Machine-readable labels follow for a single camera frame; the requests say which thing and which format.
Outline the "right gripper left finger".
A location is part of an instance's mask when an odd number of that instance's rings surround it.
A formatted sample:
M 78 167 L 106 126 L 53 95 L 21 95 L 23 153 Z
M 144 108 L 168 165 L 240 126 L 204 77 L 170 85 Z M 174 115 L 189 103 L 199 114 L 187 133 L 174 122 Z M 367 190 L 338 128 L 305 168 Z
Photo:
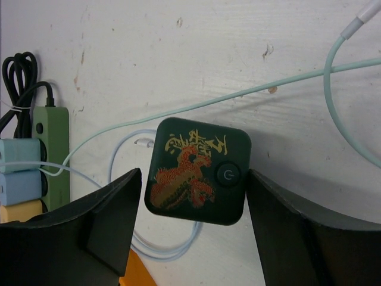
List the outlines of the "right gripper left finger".
M 2 285 L 118 285 L 142 188 L 135 168 L 26 222 L 1 225 Z

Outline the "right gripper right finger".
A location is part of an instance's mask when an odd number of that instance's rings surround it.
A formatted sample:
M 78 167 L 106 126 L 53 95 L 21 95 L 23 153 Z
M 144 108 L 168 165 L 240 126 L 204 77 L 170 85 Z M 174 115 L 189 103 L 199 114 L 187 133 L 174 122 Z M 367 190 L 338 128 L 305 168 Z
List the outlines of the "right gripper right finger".
M 266 285 L 380 285 L 380 224 L 327 209 L 255 170 L 246 195 Z

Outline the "orange power strip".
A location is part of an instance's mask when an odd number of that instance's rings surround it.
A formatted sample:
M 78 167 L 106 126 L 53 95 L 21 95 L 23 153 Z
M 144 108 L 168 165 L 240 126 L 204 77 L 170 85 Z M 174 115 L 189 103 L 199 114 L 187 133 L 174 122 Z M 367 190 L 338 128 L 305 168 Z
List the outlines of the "orange power strip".
M 157 286 L 138 254 L 130 249 L 126 271 L 119 279 L 121 286 Z

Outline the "dark green dragon charger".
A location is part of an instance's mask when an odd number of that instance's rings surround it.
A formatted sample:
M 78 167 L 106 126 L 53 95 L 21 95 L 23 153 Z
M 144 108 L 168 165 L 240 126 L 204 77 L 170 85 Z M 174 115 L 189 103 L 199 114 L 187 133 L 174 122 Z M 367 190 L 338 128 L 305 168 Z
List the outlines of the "dark green dragon charger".
M 252 142 L 240 129 L 169 117 L 157 129 L 145 191 L 156 215 L 233 225 L 243 214 Z

